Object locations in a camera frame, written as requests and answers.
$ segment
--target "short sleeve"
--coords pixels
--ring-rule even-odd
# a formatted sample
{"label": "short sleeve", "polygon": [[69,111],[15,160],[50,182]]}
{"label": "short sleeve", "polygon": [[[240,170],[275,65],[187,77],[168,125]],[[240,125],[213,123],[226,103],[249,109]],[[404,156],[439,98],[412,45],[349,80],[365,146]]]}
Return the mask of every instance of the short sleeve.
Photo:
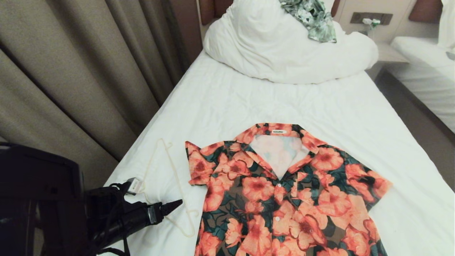
{"label": "short sleeve", "polygon": [[390,181],[361,163],[347,164],[345,168],[347,183],[362,196],[368,210],[377,204],[392,186]]}
{"label": "short sleeve", "polygon": [[215,163],[207,161],[207,159],[201,154],[201,149],[192,144],[191,142],[185,142],[185,148],[187,151],[188,163],[190,168],[191,185],[205,185],[210,179],[213,173]]}

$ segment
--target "white bed sheet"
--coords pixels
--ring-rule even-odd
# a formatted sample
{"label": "white bed sheet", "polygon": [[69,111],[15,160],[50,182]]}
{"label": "white bed sheet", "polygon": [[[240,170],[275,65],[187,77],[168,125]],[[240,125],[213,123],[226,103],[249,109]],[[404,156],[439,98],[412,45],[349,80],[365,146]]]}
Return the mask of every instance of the white bed sheet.
{"label": "white bed sheet", "polygon": [[[231,140],[262,122],[299,124],[394,183],[370,211],[390,256],[454,254],[454,193],[365,72],[318,85],[276,84],[203,52],[106,182],[139,177],[149,201],[185,200],[169,219],[128,238],[133,256],[194,254],[207,189],[187,183],[184,142]],[[161,139],[172,144],[170,158]]]}
{"label": "white bed sheet", "polygon": [[436,38],[399,36],[392,47],[409,59],[389,71],[455,133],[455,61]]}

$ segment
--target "brown headboard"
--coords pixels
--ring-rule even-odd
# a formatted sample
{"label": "brown headboard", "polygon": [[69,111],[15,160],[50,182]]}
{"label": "brown headboard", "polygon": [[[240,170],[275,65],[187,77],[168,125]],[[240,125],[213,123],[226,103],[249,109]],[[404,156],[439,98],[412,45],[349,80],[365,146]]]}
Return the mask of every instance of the brown headboard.
{"label": "brown headboard", "polygon": [[[202,25],[209,24],[214,18],[220,18],[226,13],[226,10],[232,2],[233,0],[199,0]],[[335,0],[331,12],[332,17],[335,17],[337,14],[339,4],[340,0]]]}
{"label": "brown headboard", "polygon": [[441,0],[417,0],[409,20],[425,23],[439,23],[442,13]]}

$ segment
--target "curtain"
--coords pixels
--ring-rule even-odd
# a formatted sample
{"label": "curtain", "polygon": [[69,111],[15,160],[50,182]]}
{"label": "curtain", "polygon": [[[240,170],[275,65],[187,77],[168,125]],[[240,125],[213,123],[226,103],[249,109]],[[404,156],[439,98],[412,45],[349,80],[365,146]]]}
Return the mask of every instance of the curtain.
{"label": "curtain", "polygon": [[0,137],[102,186],[189,66],[167,0],[0,1]]}

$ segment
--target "light switch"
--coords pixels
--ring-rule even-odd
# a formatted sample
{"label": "light switch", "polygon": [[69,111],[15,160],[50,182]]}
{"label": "light switch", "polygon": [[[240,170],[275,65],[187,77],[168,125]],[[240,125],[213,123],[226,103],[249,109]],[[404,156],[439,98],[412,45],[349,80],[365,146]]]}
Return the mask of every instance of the light switch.
{"label": "light switch", "polygon": [[377,12],[355,12],[352,14],[351,23],[363,24],[363,19],[378,19],[381,21],[380,25],[388,25],[392,20],[393,14],[391,13],[377,13]]}

